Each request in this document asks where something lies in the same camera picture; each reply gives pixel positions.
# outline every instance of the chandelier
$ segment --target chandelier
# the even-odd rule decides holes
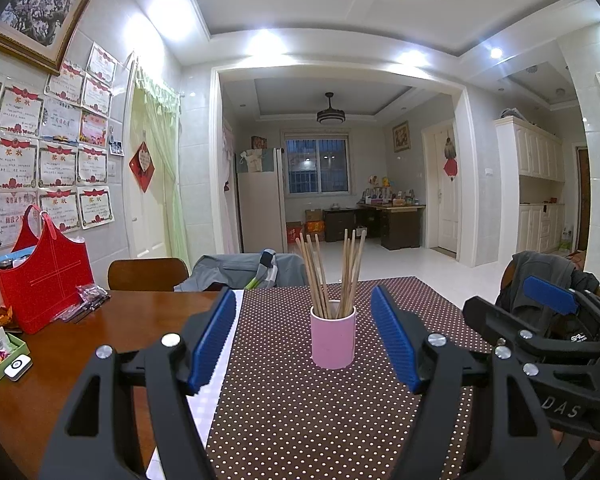
[[[325,94],[327,99],[329,100],[329,108],[318,112],[317,121],[320,124],[338,124],[343,123],[345,121],[345,115],[343,110],[335,110],[331,107],[331,98],[333,97],[333,92],[327,92]]]

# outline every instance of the blue gripper pad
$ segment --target blue gripper pad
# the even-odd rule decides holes
[[[389,356],[389,361],[394,366],[398,380],[406,384],[410,392],[417,394],[420,392],[422,381],[418,376],[416,353],[398,320],[396,310],[391,297],[387,297],[387,293],[382,288],[375,286],[371,292],[371,314],[378,326],[384,349]],[[411,314],[417,318],[416,314],[410,312],[400,311],[399,313]]]
[[[189,387],[197,393],[208,384],[235,319],[235,294],[227,290],[191,353]]]
[[[522,290],[529,299],[548,306],[551,310],[555,310],[564,316],[575,314],[578,310],[578,303],[568,290],[552,285],[535,276],[529,276],[525,280]]]

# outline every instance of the red tote bag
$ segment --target red tote bag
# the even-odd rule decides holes
[[[13,251],[35,246],[31,256],[15,269],[0,270],[0,291],[6,307],[21,329],[33,334],[72,304],[78,303],[77,285],[93,283],[86,244],[65,237],[46,212],[41,213],[42,234],[29,227],[30,205],[24,213],[22,230]]]

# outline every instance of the window frame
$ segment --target window frame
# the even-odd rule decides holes
[[[283,156],[283,167],[285,173],[283,175],[285,181],[285,198],[303,198],[303,197],[318,197],[318,196],[350,196],[354,194],[351,189],[351,156],[350,156],[350,142],[349,135],[350,130],[312,130],[310,128],[303,128],[301,130],[285,130],[281,132],[282,142],[284,147]],[[289,162],[288,162],[288,149],[286,148],[286,142],[288,140],[315,140],[316,141],[316,171],[318,181],[318,191],[310,191],[306,193],[291,193],[289,189]],[[344,140],[345,143],[345,154],[347,158],[347,190],[346,191],[322,191],[322,179],[320,177],[320,148],[318,146],[319,140]]]

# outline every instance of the red door ornament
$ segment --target red door ornament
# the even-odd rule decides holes
[[[136,154],[129,161],[129,167],[131,168],[131,172],[136,176],[142,192],[146,193],[151,183],[151,178],[154,176],[155,167],[145,142],[140,144]]]
[[[451,177],[451,182],[453,182],[454,177],[458,174],[458,163],[456,162],[456,147],[454,146],[451,138],[446,138],[445,144],[445,173]]]

